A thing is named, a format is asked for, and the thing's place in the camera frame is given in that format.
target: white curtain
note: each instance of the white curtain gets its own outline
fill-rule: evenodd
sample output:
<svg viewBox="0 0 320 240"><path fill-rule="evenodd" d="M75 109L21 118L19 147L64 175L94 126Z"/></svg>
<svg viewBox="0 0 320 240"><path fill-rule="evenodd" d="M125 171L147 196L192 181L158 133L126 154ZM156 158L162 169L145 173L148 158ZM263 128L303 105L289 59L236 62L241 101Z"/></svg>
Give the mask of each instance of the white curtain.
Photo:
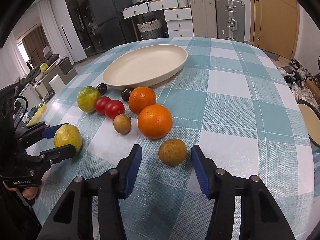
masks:
<svg viewBox="0 0 320 240"><path fill-rule="evenodd" d="M69 54L69 51L61 36L57 22L54 18L50 0L41 0L37 2L37 7L40 15L41 24L50 44L53 53L57 53L60 56L68 55L71 64L74 63L73 58Z"/></svg>
<svg viewBox="0 0 320 240"><path fill-rule="evenodd" d="M13 84L18 77L23 78L29 72L11 32L0 49L0 89Z"/></svg>

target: teal and white plaid tablecloth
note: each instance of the teal and white plaid tablecloth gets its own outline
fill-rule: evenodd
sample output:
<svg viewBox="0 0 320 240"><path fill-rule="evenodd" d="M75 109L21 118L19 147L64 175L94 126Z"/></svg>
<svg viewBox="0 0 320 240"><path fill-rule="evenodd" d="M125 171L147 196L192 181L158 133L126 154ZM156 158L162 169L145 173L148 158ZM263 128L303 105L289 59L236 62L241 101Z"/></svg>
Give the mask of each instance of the teal and white plaid tablecloth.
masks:
<svg viewBox="0 0 320 240"><path fill-rule="evenodd" d="M126 103L125 114L132 117L132 131L126 136L114 130L111 120L77 107L79 90L102 83L102 72L112 61L155 44L178 45L189 54L177 75L154 88L157 104L168 108L173 117L167 136L152 140L141 135L137 116ZM121 100L120 94L108 88L106 96ZM261 177L296 239L303 237L314 190L310 142L290 89L260 49L239 42L184 37L124 44L107 51L76 76L48 106L44 120L50 125L76 125L83 147L75 158L53 165L43 177L34 206L42 224L75 176L100 176L127 157L137 143L143 152L139 173L133 193L120 202L127 238L204 239L214 201L201 194L190 160L191 147L199 144L206 157L232 175ZM189 150L187 160L174 168L162 164L157 155L169 138L182 139ZM52 147L52 139L43 139L28 152L39 155ZM241 198L237 197L233 239L239 237L240 217ZM96 198L93 228L94 238L100 239Z"/></svg>

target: stool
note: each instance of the stool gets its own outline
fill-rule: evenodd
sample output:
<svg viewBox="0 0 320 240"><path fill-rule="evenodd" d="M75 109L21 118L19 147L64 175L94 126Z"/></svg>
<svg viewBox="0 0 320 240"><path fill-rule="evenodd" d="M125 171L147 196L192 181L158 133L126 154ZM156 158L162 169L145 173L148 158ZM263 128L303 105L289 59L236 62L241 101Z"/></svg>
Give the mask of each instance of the stool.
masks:
<svg viewBox="0 0 320 240"><path fill-rule="evenodd" d="M58 74L52 78L52 80L49 82L49 85L56 94L60 93L66 86Z"/></svg>

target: orange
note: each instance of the orange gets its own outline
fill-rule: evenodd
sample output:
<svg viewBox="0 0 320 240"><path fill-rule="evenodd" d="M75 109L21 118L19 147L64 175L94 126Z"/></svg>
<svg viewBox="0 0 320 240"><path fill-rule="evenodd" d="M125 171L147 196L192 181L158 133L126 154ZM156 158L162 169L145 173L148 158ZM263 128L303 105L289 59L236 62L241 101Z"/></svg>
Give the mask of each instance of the orange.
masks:
<svg viewBox="0 0 320 240"><path fill-rule="evenodd" d="M156 100L156 94L152 89L139 87L132 90L128 104L131 112L134 114L140 114L145 107L154 105Z"/></svg>
<svg viewBox="0 0 320 240"><path fill-rule="evenodd" d="M159 139L167 135L171 127L171 113L164 106L147 106L138 116L138 128L147 138Z"/></svg>

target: metal screw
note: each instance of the metal screw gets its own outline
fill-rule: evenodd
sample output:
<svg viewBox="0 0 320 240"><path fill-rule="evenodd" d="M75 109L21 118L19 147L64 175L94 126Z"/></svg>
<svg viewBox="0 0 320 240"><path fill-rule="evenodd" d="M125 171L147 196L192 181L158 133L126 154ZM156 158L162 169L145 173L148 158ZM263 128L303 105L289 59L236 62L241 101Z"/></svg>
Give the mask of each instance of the metal screw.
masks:
<svg viewBox="0 0 320 240"><path fill-rule="evenodd" d="M252 176L251 176L251 179L252 179L252 181L254 181L254 182L259 182L259 181L260 181L260 178L259 178L257 175L252 175Z"/></svg>
<svg viewBox="0 0 320 240"><path fill-rule="evenodd" d="M226 171L225 171L224 169L222 169L222 168L218 168L218 169L216 170L216 172L217 172L218 174L220 174L220 175L223 175L223 174L226 173Z"/></svg>
<svg viewBox="0 0 320 240"><path fill-rule="evenodd" d="M118 173L118 170L116 169L116 168L113 168L113 169L110 169L109 170L109 174L110 175L115 175L115 174L117 174Z"/></svg>
<svg viewBox="0 0 320 240"><path fill-rule="evenodd" d="M81 177L81 176L76 176L76 177L74 178L74 182L76 182L76 183L80 182L81 180L82 180L82 177Z"/></svg>

